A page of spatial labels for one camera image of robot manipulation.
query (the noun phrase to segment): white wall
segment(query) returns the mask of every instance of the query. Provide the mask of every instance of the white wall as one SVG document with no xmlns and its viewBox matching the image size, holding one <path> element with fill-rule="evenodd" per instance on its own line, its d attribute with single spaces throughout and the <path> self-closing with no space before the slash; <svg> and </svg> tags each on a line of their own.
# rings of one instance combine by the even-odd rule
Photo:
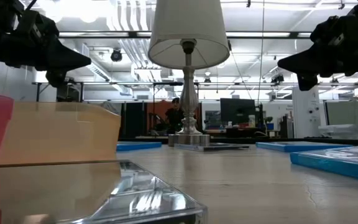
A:
<svg viewBox="0 0 358 224">
<path fill-rule="evenodd" d="M 37 86 L 32 82 L 32 69 L 11 68 L 0 62 L 0 95 L 16 101 L 35 101 Z"/>
<path fill-rule="evenodd" d="M 56 102 L 57 89 L 51 85 L 42 85 L 40 88 L 40 102 Z"/>
</svg>

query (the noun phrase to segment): person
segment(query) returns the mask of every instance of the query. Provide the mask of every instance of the person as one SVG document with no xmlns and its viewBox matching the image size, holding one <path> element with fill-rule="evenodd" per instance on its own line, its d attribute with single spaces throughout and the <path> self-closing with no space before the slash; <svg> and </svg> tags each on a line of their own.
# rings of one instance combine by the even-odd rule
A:
<svg viewBox="0 0 358 224">
<path fill-rule="evenodd" d="M 175 134 L 176 131 L 181 130 L 181 121 L 185 118 L 183 110 L 180 109 L 180 99 L 175 98 L 172 100 L 172 108 L 168 109 L 165 113 L 166 122 L 169 124 L 168 134 Z"/>
</svg>

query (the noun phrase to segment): blue board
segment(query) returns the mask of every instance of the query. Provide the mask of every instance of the blue board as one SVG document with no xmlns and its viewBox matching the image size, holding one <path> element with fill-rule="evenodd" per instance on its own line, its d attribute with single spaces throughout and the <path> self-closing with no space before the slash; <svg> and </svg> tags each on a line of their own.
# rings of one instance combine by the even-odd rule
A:
<svg viewBox="0 0 358 224">
<path fill-rule="evenodd" d="M 290 157 L 293 164 L 358 179 L 358 147 L 293 152 Z"/>
<path fill-rule="evenodd" d="M 117 152 L 161 147 L 160 142 L 118 142 Z"/>
<path fill-rule="evenodd" d="M 319 150 L 319 149 L 349 147 L 351 145 L 294 141 L 294 142 L 257 142 L 256 146 L 262 149 L 272 149 L 281 152 L 302 152 L 302 151 L 311 151 L 311 150 Z"/>
</svg>

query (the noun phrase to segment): lamp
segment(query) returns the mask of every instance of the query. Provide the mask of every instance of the lamp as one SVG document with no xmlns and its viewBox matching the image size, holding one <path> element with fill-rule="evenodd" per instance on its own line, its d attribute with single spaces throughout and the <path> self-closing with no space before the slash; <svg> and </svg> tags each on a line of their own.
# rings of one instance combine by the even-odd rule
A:
<svg viewBox="0 0 358 224">
<path fill-rule="evenodd" d="M 193 118 L 198 106 L 195 70 L 219 65 L 228 57 L 220 0 L 157 1 L 149 59 L 161 67 L 183 70 L 180 103 L 185 119 L 179 134 L 201 134 Z"/>
</svg>

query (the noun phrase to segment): ceiling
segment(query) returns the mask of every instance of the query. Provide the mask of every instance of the ceiling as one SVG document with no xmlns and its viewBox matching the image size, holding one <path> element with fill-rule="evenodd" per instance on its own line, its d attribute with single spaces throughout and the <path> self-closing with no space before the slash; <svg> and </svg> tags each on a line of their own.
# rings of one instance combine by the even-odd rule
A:
<svg viewBox="0 0 358 224">
<path fill-rule="evenodd" d="M 30 0 L 22 0 L 22 2 L 27 5 Z M 104 32 L 117 30 L 116 26 L 108 25 L 109 21 L 114 20 L 114 15 L 117 15 L 120 30 L 130 31 L 142 28 L 146 30 L 145 27 L 150 30 L 153 25 L 155 2 L 156 0 L 38 0 L 34 9 L 55 19 L 60 32 L 99 31 L 102 35 L 108 36 L 110 34 Z M 221 0 L 227 32 L 311 32 L 317 24 L 324 22 L 329 16 L 346 15 L 358 3 L 355 0 L 344 0 L 343 2 L 345 7 L 339 10 L 340 0 L 251 0 L 250 7 L 246 6 L 247 1 Z M 135 24 L 130 23 L 133 19 L 132 16 L 135 16 Z M 213 82 L 241 82 L 243 79 L 253 83 L 263 81 L 263 78 L 270 82 L 271 76 L 281 73 L 286 82 L 293 83 L 296 82 L 296 78 L 290 72 L 280 68 L 276 69 L 277 60 L 306 50 L 312 44 L 308 39 L 262 40 L 260 37 L 255 37 L 254 39 L 229 40 L 232 45 L 232 55 L 224 65 L 207 70 L 197 70 L 195 79 L 204 80 L 206 72 L 208 72 Z M 151 66 L 151 63 L 145 62 L 147 61 L 145 51 L 148 49 L 148 41 L 148 39 L 98 39 L 93 37 L 62 39 L 63 44 L 68 47 L 81 48 L 85 44 L 89 48 L 91 59 L 108 73 L 113 81 L 180 81 L 183 78 L 181 71 L 161 68 L 161 72 L 158 72 L 157 75 L 150 71 L 146 71 L 150 75 L 145 75 L 144 72 L 139 75 L 138 70 L 134 70 L 136 67 L 142 67 L 142 64 Z M 110 59 L 113 49 L 121 49 L 122 61 L 113 62 Z M 70 76 L 78 81 L 95 81 L 95 74 L 87 69 L 73 71 Z M 347 79 L 346 82 L 358 82 L 357 77 L 358 74 L 353 80 Z M 330 79 L 321 79 L 321 81 L 329 82 Z"/>
</svg>

